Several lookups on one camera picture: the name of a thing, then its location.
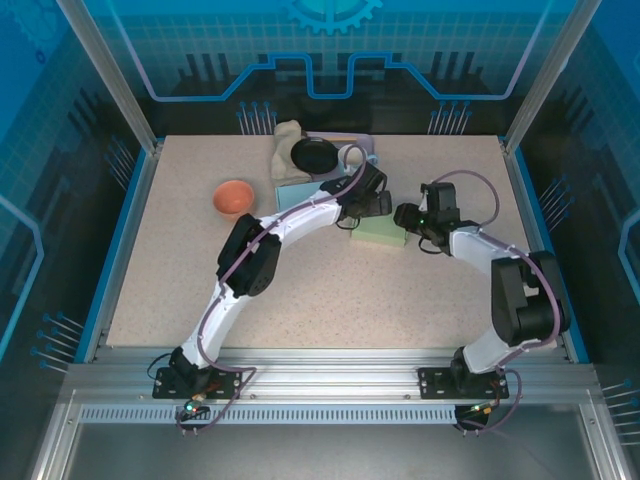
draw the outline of white cup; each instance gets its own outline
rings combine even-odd
[[[349,154],[347,155],[347,150],[351,147],[351,145],[345,145],[340,150],[338,150],[338,161],[345,167],[345,173],[353,173],[355,172],[360,164],[364,161],[362,158],[362,150],[359,148],[352,148],[349,150]],[[376,155],[367,155],[366,160],[372,165],[378,164],[378,157]]]

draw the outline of black bracket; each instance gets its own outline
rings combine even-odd
[[[495,372],[474,375],[474,382],[464,388],[456,385],[449,367],[419,368],[418,385],[422,400],[495,400],[509,398],[504,377]]]
[[[504,374],[471,373],[461,347],[448,367],[419,368],[418,385],[423,400],[500,400],[509,398]]]
[[[206,382],[208,389],[204,392],[207,395],[207,400],[229,400],[236,393],[242,381],[241,373],[227,373],[215,368],[211,368],[208,375]],[[193,395],[193,388],[185,383],[175,369],[171,367],[158,369],[151,394],[153,398],[189,400]]]

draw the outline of green mat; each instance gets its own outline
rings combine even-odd
[[[393,223],[393,214],[384,217],[368,217],[360,220],[358,228],[351,232],[354,240],[404,247],[407,232]]]

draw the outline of orange bowl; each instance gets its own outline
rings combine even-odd
[[[235,222],[249,213],[255,197],[251,185],[242,180],[231,180],[213,192],[213,206],[225,219]]]

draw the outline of work surface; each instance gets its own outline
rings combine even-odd
[[[206,307],[217,258],[232,224],[212,206],[216,186],[249,182],[257,216],[275,212],[269,136],[170,136],[153,180],[107,343],[177,346]],[[498,139],[376,136],[379,168],[393,204],[420,202],[420,184],[454,169],[487,176],[500,195],[486,231],[526,247]],[[494,209],[489,189],[456,176],[463,219],[481,222]],[[280,255],[271,286],[241,312],[228,347],[457,347],[491,324],[489,279],[446,255],[426,255],[410,235],[404,248],[350,239],[326,227]]]

